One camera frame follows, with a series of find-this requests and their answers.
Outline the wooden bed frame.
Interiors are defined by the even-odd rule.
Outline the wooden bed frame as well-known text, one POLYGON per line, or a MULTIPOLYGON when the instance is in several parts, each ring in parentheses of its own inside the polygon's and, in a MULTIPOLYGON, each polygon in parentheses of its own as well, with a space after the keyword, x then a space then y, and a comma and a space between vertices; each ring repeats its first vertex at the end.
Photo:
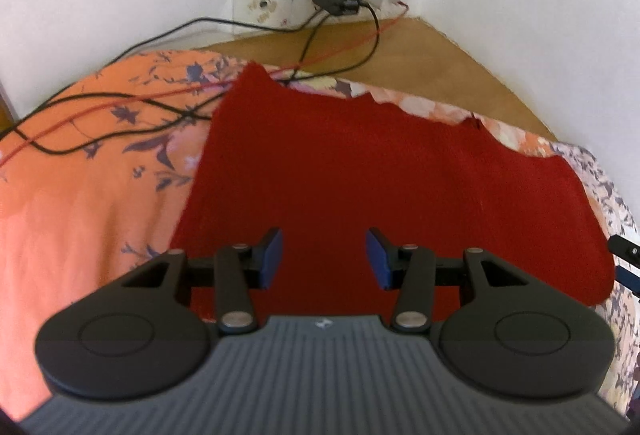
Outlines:
MULTIPOLYGON (((323 26, 311 43, 308 57, 338 50, 362 40, 373 30, 371 21, 323 26)), ((310 34, 311 30, 264 34, 209 45, 204 50, 266 65, 289 66, 302 54, 310 34)), ((363 44, 309 69, 323 72, 352 66, 371 50, 371 43, 363 44)), ((384 31, 372 58, 340 76, 458 106, 555 140, 547 126, 506 85, 420 19, 403 19, 384 31)))

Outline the red knit cardigan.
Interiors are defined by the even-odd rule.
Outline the red knit cardigan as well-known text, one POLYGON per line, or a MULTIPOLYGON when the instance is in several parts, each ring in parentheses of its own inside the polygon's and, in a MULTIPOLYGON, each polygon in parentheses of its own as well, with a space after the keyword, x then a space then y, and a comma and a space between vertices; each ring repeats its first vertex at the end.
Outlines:
POLYGON ((253 64, 214 112, 171 245, 206 257, 274 227, 283 253, 253 295, 260 318, 388 316, 371 228, 442 257, 480 247, 588 306, 613 289, 605 233, 564 159, 520 154, 474 119, 295 91, 253 64))

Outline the wooden door frame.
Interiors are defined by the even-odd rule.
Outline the wooden door frame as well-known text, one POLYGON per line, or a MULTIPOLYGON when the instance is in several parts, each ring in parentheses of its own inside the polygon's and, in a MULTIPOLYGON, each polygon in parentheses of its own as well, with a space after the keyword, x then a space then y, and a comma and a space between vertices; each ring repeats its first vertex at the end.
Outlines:
POLYGON ((0 132, 4 133, 20 120, 9 99, 6 89, 0 84, 0 132))

